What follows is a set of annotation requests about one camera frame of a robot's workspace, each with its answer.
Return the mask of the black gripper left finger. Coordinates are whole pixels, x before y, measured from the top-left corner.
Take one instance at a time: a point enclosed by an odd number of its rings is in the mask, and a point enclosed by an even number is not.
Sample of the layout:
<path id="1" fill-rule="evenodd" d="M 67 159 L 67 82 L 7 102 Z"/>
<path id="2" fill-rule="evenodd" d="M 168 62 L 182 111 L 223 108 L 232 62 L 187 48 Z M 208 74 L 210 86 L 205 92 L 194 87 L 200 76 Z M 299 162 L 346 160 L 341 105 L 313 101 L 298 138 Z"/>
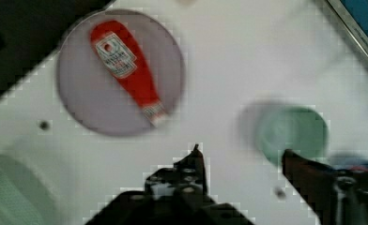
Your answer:
<path id="1" fill-rule="evenodd" d="M 120 193 L 85 225 L 254 225 L 233 205 L 207 193 L 206 166 L 195 145 L 171 168 L 145 180 L 144 189 Z"/>

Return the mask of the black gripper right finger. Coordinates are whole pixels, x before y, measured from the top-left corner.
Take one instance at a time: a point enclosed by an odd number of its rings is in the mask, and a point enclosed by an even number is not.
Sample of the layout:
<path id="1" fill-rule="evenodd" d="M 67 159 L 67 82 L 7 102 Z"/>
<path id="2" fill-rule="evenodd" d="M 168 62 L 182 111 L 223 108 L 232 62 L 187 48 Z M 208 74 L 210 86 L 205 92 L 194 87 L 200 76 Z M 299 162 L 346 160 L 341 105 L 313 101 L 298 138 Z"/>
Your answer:
<path id="1" fill-rule="evenodd" d="M 282 156 L 282 169 L 321 225 L 368 225 L 367 172 L 336 170 L 289 149 Z"/>

